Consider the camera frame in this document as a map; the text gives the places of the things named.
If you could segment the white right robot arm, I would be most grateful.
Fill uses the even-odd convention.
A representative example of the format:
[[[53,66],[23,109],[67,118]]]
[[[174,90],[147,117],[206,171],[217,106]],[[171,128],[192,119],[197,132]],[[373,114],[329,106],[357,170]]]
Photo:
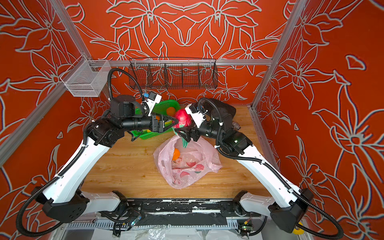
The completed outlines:
[[[314,195],[311,190],[300,189],[291,183],[263,157],[253,142],[239,131],[240,126],[234,121],[235,107],[215,99],[202,98],[187,105],[185,111],[192,123],[176,129],[180,137],[187,142],[196,142],[201,136],[214,139],[215,149],[222,156],[236,160],[247,168],[270,193],[271,197],[267,199],[242,191],[237,195],[241,210],[272,219],[280,230],[289,234],[300,229],[327,240],[339,240],[344,236],[338,221],[312,203]],[[330,221],[337,232],[332,235],[321,234],[300,225],[309,208]]]

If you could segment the red green dragon fruit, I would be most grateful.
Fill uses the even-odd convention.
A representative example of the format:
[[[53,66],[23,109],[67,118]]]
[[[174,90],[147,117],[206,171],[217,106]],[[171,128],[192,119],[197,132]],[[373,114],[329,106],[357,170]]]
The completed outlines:
[[[192,118],[191,116],[186,112],[185,109],[178,110],[174,117],[179,121],[179,123],[173,127],[173,132],[177,136],[176,129],[183,128],[183,127],[189,127],[192,124]]]

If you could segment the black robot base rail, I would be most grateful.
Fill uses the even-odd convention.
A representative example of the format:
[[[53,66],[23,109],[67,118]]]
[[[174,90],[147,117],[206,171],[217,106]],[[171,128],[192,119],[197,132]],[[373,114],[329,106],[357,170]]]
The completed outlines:
[[[232,199],[128,199],[121,210],[103,212],[104,218],[132,222],[142,217],[136,227],[229,227],[236,229],[238,222],[251,219],[255,223],[260,214],[247,213]]]

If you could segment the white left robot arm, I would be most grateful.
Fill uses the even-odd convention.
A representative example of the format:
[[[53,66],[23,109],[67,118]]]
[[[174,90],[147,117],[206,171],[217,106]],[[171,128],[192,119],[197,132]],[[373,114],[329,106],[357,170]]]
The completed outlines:
[[[141,130],[163,133],[178,124],[179,121],[174,117],[153,113],[154,106],[162,99],[154,92],[145,95],[138,87],[141,103],[130,95],[114,97],[111,84],[114,72],[128,76],[137,86],[139,85],[132,75],[122,69],[113,68],[109,71],[107,85],[110,108],[102,117],[84,128],[82,143],[61,171],[44,186],[33,190],[17,214],[16,228],[20,234],[40,237],[88,213],[123,213],[128,207],[125,203],[126,198],[120,192],[86,193],[80,190],[81,183],[96,162],[126,133]],[[23,215],[33,201],[40,203],[46,216],[58,223],[41,232],[27,230],[23,226]]]

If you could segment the orange fruit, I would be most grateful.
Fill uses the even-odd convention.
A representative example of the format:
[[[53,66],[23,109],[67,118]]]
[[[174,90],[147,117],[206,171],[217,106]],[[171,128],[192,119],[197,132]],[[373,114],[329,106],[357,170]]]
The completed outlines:
[[[170,117],[174,117],[176,114],[177,110],[174,107],[168,107],[166,109],[166,114]]]
[[[179,157],[180,157],[180,151],[178,149],[174,149],[174,153],[173,153],[173,157],[172,157],[172,160],[173,161],[176,161]]]

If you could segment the pink translucent plastic bag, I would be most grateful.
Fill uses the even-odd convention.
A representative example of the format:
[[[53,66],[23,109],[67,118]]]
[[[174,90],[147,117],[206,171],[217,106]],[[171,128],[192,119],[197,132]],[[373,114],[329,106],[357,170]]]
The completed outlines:
[[[208,173],[218,173],[222,168],[214,146],[203,138],[190,141],[183,147],[183,138],[173,136],[162,143],[153,153],[155,166],[166,182],[175,189],[194,184]],[[173,161],[174,149],[180,157]]]

